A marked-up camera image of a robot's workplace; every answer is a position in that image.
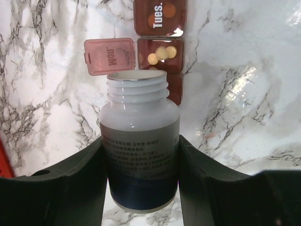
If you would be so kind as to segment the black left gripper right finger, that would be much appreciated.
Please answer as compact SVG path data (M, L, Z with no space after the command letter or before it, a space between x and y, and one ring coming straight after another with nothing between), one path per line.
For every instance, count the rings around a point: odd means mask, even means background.
M250 176L179 139L179 192L186 226L298 226L301 173L265 170Z

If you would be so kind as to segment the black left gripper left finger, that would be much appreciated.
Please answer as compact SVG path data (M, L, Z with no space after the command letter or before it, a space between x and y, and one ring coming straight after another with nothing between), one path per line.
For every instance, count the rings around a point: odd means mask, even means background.
M99 226L107 185L102 139L31 176L0 179L2 226Z

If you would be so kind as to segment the white pill bottle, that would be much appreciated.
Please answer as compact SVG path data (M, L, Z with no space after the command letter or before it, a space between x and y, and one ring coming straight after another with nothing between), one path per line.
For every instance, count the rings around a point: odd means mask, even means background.
M132 70L107 76L100 111L110 192L133 213L167 206L178 186L180 113L168 99L167 73Z

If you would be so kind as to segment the red weekly pill organizer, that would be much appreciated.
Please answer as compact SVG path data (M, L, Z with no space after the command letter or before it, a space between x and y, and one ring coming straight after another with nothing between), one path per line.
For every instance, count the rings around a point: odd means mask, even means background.
M182 37L187 18L185 0L135 0L134 29L131 38L90 39L84 42L84 59L92 76L133 70L167 72L169 96L177 105L182 102L185 40ZM177 55L150 65L147 57L158 47L175 46Z

